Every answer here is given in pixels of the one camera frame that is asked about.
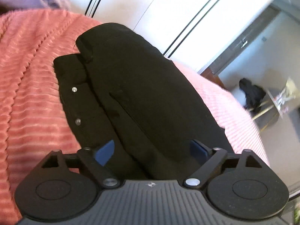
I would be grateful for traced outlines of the white wardrobe with black lines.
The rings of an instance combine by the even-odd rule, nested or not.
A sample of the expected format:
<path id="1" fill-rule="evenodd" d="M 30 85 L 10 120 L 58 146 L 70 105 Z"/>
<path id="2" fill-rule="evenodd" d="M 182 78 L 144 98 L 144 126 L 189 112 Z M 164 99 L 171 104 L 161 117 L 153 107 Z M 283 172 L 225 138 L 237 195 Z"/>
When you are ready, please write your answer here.
<path id="1" fill-rule="evenodd" d="M 71 9 L 123 24 L 165 57 L 203 72 L 272 1 L 71 0 Z"/>

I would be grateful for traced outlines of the black clothing pile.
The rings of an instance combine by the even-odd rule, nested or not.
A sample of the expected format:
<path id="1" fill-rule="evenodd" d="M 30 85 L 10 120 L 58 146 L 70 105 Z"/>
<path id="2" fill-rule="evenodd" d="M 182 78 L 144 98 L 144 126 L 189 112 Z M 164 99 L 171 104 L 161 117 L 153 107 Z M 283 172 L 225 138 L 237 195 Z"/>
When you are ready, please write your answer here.
<path id="1" fill-rule="evenodd" d="M 266 96 L 266 91 L 258 86 L 252 84 L 249 79 L 243 78 L 239 81 L 239 88 L 245 93 L 247 110 L 252 110 L 254 113 L 258 113 L 261 109 L 261 103 Z"/>

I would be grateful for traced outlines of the round white side table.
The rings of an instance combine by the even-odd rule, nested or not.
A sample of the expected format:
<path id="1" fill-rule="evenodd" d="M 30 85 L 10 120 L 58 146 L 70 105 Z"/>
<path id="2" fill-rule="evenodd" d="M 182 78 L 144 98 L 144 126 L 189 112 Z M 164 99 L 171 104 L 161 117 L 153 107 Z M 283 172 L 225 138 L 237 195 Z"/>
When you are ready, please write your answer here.
<path id="1" fill-rule="evenodd" d="M 250 111 L 252 120 L 257 120 L 267 113 L 273 113 L 273 116 L 282 118 L 283 112 L 280 105 L 280 98 L 282 96 L 281 91 L 275 88 L 266 88 L 265 92 L 265 100 L 259 105 L 260 110 L 257 113 L 252 113 L 252 111 Z"/>

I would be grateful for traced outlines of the pink ribbed bedspread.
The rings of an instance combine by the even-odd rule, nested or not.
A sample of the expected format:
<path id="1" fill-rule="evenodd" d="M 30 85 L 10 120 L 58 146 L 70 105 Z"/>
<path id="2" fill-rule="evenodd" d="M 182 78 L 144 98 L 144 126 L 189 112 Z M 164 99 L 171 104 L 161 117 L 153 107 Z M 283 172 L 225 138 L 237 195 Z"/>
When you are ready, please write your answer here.
<path id="1" fill-rule="evenodd" d="M 78 53 L 75 40 L 99 25 L 65 10 L 1 15 L 1 224 L 22 218 L 15 189 L 50 151 L 71 154 L 80 148 L 63 111 L 53 61 Z M 269 166 L 258 128 L 233 95 L 154 51 L 195 88 L 234 153 L 252 149 Z"/>

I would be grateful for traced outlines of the items on side table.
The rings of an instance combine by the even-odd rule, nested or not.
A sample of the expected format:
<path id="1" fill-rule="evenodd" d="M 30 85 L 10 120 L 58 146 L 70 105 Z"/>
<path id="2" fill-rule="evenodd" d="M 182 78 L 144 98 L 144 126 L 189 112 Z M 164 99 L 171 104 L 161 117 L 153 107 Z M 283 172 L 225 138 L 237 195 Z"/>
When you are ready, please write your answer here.
<path id="1" fill-rule="evenodd" d="M 299 99 L 299 90 L 294 81 L 288 78 L 281 92 L 274 97 L 276 109 L 280 114 L 284 114 L 289 108 L 288 103 L 295 99 Z"/>

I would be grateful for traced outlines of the dark wooden door frame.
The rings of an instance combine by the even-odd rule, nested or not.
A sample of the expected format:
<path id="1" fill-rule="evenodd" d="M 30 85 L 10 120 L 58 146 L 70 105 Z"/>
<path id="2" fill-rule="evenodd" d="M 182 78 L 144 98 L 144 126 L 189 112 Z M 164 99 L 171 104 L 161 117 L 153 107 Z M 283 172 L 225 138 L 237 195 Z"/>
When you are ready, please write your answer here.
<path id="1" fill-rule="evenodd" d="M 218 76 L 228 67 L 276 18 L 280 9 L 268 6 L 201 74 L 201 76 Z"/>

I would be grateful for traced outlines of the black pants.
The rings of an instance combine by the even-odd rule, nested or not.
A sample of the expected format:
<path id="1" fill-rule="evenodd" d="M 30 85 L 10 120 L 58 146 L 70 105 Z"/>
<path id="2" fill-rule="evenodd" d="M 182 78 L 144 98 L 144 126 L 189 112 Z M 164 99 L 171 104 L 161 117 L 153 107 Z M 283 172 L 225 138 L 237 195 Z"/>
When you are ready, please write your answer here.
<path id="1" fill-rule="evenodd" d="M 188 79 L 143 37 L 105 23 L 76 40 L 54 71 L 68 124 L 81 147 L 115 144 L 106 164 L 119 179 L 184 179 L 200 167 L 197 140 L 233 149 Z"/>

